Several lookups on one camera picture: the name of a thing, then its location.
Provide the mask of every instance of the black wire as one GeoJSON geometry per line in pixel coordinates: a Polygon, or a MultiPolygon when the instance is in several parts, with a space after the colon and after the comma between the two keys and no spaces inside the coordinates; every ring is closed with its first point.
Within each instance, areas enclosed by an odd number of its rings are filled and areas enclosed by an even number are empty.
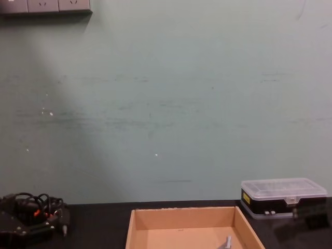
{"type": "Polygon", "coordinates": [[[44,206],[43,212],[45,212],[45,209],[48,208],[48,217],[51,215],[51,198],[48,194],[42,193],[41,195],[38,196],[38,198],[41,198],[42,196],[46,196],[46,201],[48,201],[47,205],[44,206]]]}
{"type": "Polygon", "coordinates": [[[48,194],[46,193],[42,193],[39,196],[34,196],[30,193],[27,192],[21,192],[15,195],[17,196],[28,196],[27,198],[25,198],[23,200],[22,204],[26,204],[30,199],[33,199],[35,201],[35,203],[38,205],[38,208],[40,210],[40,212],[44,215],[46,215],[46,210],[47,210],[47,217],[50,217],[50,215],[52,214],[52,207],[57,210],[63,207],[64,202],[62,198],[55,198],[55,197],[50,197],[48,194]]]}

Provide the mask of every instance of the plastic storage box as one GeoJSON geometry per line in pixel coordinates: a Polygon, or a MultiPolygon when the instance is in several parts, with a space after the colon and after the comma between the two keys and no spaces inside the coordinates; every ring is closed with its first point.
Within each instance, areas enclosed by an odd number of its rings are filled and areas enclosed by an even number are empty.
{"type": "Polygon", "coordinates": [[[292,217],[293,209],[326,203],[327,191],[306,178],[243,181],[241,203],[255,219],[292,217]]]}

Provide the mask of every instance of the small white object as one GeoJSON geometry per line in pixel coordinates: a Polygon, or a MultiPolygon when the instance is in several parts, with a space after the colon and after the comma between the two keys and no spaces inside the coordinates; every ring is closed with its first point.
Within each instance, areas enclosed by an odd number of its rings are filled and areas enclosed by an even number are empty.
{"type": "Polygon", "coordinates": [[[66,237],[67,236],[67,225],[62,226],[62,232],[63,232],[63,236],[66,237]]]}
{"type": "Polygon", "coordinates": [[[232,236],[227,236],[225,249],[231,249],[231,248],[232,248],[232,236]]]}

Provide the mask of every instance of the clear plastic lid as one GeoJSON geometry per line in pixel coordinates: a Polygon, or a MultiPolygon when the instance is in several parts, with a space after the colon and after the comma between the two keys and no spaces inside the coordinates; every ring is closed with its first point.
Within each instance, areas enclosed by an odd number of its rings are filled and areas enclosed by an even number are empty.
{"type": "Polygon", "coordinates": [[[258,201],[285,199],[288,204],[295,204],[301,198],[327,196],[325,188],[307,178],[243,181],[241,187],[258,201]]]}

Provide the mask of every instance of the wall stain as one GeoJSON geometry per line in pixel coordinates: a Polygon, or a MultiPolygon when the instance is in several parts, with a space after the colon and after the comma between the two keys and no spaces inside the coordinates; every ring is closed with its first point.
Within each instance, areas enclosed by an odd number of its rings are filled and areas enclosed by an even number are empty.
{"type": "Polygon", "coordinates": [[[75,123],[82,121],[93,121],[91,118],[52,118],[49,120],[40,120],[37,122],[33,122],[33,125],[60,125],[63,123],[75,123]]]}
{"type": "Polygon", "coordinates": [[[326,121],[332,121],[332,117],[298,118],[298,119],[289,121],[289,123],[308,125],[311,123],[326,122],[326,121]]]}
{"type": "Polygon", "coordinates": [[[278,80],[278,79],[263,79],[260,82],[263,83],[263,82],[279,82],[279,81],[280,80],[278,80]]]}
{"type": "Polygon", "coordinates": [[[75,76],[75,75],[62,75],[61,81],[65,80],[79,80],[84,84],[92,84],[92,83],[106,83],[111,82],[110,79],[105,79],[97,76],[75,76]]]}
{"type": "Polygon", "coordinates": [[[153,123],[155,129],[160,129],[160,128],[169,128],[174,126],[174,123],[153,123]]]}
{"type": "Polygon", "coordinates": [[[118,108],[118,110],[131,110],[134,107],[134,103],[130,102],[127,105],[122,105],[118,108]]]}
{"type": "Polygon", "coordinates": [[[320,26],[320,28],[323,29],[323,28],[325,28],[325,27],[327,27],[327,26],[328,26],[328,23],[327,23],[327,24],[324,24],[324,25],[322,25],[322,26],[320,26]]]}
{"type": "Polygon", "coordinates": [[[165,180],[165,181],[156,181],[156,183],[191,183],[192,180],[165,180]]]}
{"type": "Polygon", "coordinates": [[[182,105],[180,104],[174,104],[173,101],[160,101],[159,106],[161,107],[167,107],[167,108],[182,108],[182,105]]]}
{"type": "Polygon", "coordinates": [[[306,4],[307,4],[307,0],[303,0],[301,11],[300,11],[299,15],[296,18],[298,21],[300,20],[300,18],[302,17],[302,15],[303,15],[303,13],[305,11],[306,4]]]}
{"type": "Polygon", "coordinates": [[[139,82],[139,83],[147,83],[147,82],[149,82],[149,78],[148,77],[142,77],[142,78],[135,77],[134,80],[137,81],[137,82],[139,82]]]}
{"type": "Polygon", "coordinates": [[[110,118],[107,122],[107,126],[113,127],[115,129],[123,129],[128,127],[134,128],[146,128],[149,125],[149,122],[136,121],[125,118],[110,118]]]}
{"type": "Polygon", "coordinates": [[[283,72],[279,72],[276,71],[275,73],[262,73],[262,76],[284,76],[284,75],[292,75],[291,73],[283,73],[283,72]]]}

